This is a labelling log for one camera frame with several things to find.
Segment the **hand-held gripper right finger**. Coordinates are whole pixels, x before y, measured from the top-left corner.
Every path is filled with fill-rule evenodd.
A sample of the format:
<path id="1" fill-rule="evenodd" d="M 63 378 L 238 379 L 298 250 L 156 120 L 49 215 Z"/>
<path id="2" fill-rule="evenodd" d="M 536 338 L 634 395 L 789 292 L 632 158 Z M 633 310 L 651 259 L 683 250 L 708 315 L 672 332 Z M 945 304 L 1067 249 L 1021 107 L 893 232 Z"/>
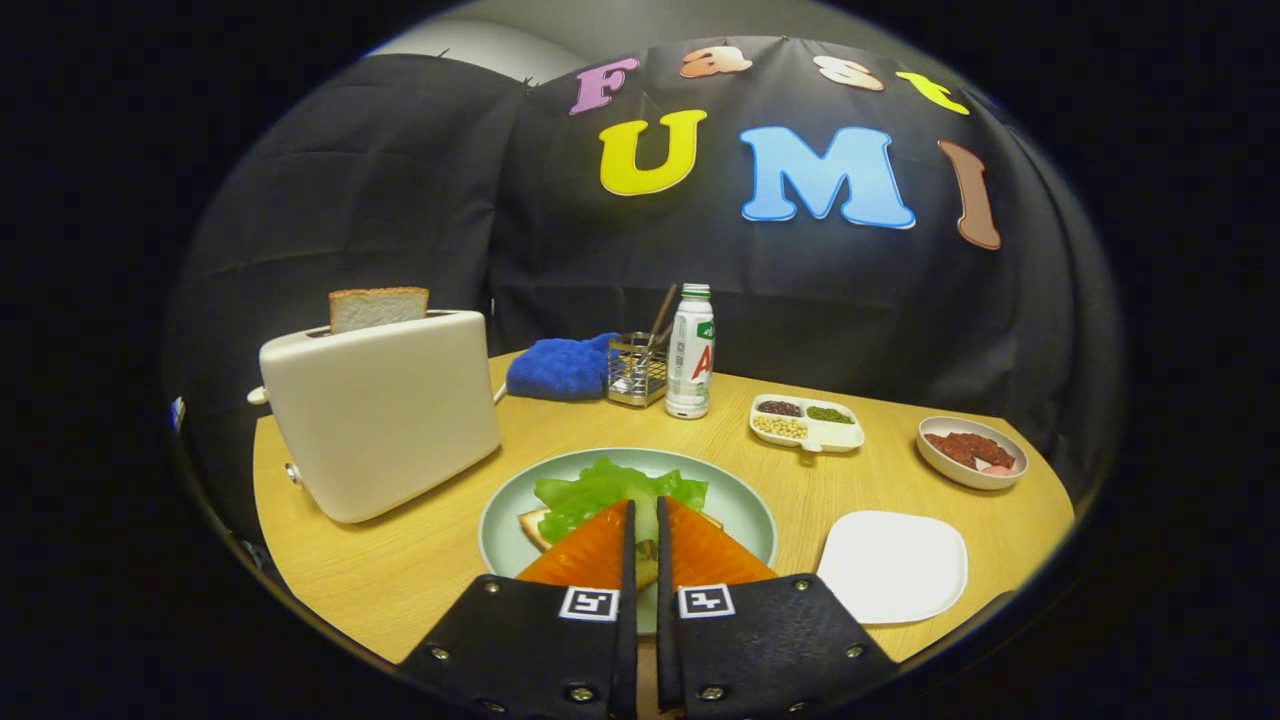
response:
<path id="1" fill-rule="evenodd" d="M 897 674 L 899 665 L 814 574 L 691 582 L 691 570 L 714 556 L 710 525 L 668 497 L 655 512 L 662 711 L 833 716 Z"/>

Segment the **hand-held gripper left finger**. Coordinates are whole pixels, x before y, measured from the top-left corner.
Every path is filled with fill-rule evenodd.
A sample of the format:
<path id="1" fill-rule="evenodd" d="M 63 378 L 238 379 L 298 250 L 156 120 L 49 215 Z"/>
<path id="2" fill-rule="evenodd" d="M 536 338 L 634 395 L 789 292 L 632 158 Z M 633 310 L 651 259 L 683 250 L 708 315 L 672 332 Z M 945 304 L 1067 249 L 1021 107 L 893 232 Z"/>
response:
<path id="1" fill-rule="evenodd" d="M 636 715 L 635 503 L 604 514 L 605 583 L 476 577 L 399 662 L 448 719 Z"/>

